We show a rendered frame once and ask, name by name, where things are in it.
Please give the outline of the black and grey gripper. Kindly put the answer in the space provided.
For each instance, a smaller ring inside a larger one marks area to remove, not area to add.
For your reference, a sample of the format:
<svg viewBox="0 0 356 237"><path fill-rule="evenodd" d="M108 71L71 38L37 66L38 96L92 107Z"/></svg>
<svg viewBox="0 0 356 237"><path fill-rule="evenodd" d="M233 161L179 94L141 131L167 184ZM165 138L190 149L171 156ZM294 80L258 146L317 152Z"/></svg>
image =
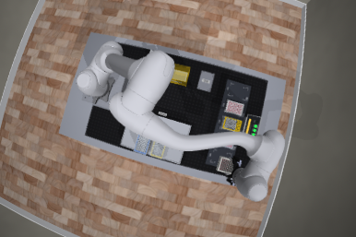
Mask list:
<svg viewBox="0 0 356 237"><path fill-rule="evenodd" d="M237 169L242 168L241 163L243 163L243 161L240 160L240 159L239 159L238 157L236 157L236 156L233 156L233 158L229 158L229 159L232 160L232 164L233 164L233 169L234 169L234 170L231 172L231 174L225 172L226 177L228 177L228 179L227 179L226 181L229 182L231 185L234 185L234 186L235 186L235 183L231 180L231 178L232 178L233 173L234 173ZM240 166L240 167L239 167L239 166Z"/></svg>

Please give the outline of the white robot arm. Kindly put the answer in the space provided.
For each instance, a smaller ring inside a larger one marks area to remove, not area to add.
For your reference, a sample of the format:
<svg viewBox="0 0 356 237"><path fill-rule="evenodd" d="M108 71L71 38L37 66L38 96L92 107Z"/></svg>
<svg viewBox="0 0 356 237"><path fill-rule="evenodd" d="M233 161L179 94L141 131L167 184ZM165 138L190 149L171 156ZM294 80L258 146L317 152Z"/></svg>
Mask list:
<svg viewBox="0 0 356 237"><path fill-rule="evenodd" d="M244 197L255 202L263 200L267 196L268 178L285 147L284 136L276 130L257 136L237 131L195 136L175 132L152 112L172 80L173 59L163 51L153 51L137 61L119 56L122 54L119 43L107 41L90 65L78 74L77 86L84 94L94 95L92 103L96 104L98 99L108 101L115 81L108 73L129 77L124 93L116 93L109 101L109 109L118 122L144 138L176 150L195 151L231 145L245 148L250 160L245 168L233 173L232 180Z"/></svg>

